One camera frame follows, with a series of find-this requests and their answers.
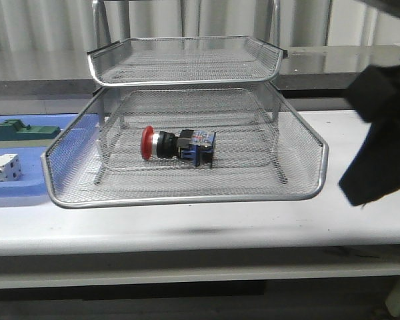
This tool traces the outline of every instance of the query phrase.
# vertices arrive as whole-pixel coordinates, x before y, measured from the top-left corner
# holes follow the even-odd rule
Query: metal mesh letter tray
[[[127,39],[89,54],[104,88],[42,156],[66,208],[308,199],[324,140],[269,82],[282,51],[251,37]],[[213,167],[146,161],[144,128],[216,132]]]

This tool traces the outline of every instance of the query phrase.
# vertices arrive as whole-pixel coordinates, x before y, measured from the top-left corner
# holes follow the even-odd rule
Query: stacked desk organizer
[[[270,82],[278,47],[252,37],[126,39],[89,53],[103,88],[42,156],[66,208],[308,199],[327,145]],[[213,168],[142,159],[144,128],[214,131]]]

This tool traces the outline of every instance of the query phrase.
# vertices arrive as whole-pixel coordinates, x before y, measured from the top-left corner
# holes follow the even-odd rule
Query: dark countertop
[[[395,45],[292,47],[275,82],[283,91],[337,93],[368,64],[396,65],[399,59]],[[86,95],[94,89],[82,51],[0,52],[0,96]]]

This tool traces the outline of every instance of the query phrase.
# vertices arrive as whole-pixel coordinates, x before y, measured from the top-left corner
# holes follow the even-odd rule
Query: lower mesh tray
[[[145,161],[143,129],[214,131],[213,168]],[[269,84],[103,89],[43,155],[63,207],[308,199],[324,182],[325,142]]]

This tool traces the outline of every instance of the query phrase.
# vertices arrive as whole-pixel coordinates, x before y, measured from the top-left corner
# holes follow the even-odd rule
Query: black fabric
[[[345,98],[371,122],[366,139],[339,186],[352,205],[375,201],[400,189],[400,66],[369,66]]]

